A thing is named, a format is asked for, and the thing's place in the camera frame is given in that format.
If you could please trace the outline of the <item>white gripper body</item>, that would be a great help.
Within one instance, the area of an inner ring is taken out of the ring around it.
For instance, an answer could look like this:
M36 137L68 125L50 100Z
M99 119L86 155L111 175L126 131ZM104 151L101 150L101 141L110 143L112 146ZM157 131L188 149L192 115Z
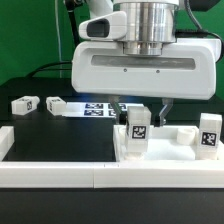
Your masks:
M207 100L216 91L218 39L179 39L160 56L126 55L119 42L86 41L75 50L78 92Z

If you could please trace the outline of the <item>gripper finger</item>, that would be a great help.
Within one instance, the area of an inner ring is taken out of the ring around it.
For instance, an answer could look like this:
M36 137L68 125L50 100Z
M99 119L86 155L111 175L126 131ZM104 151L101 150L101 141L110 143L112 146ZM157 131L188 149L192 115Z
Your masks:
M167 116L167 114L169 113L169 111L171 110L173 106L173 100L171 98L163 98L162 104L163 104L163 107L161 111L159 112L158 115L155 116L155 120L154 120L155 127L162 127L166 124L165 117Z
M119 106L119 97L112 96L110 99L110 104L116 114L116 123L120 125L124 125L126 122L126 113Z

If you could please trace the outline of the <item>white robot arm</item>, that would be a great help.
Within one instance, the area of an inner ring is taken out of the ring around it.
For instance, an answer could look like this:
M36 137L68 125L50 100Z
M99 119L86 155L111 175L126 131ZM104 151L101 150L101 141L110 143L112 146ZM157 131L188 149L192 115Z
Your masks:
M207 100L216 91L216 63L224 42L197 26L178 30L180 10L207 10L220 0L82 0L90 19L74 52L72 86L78 92L156 97L165 116L175 98Z

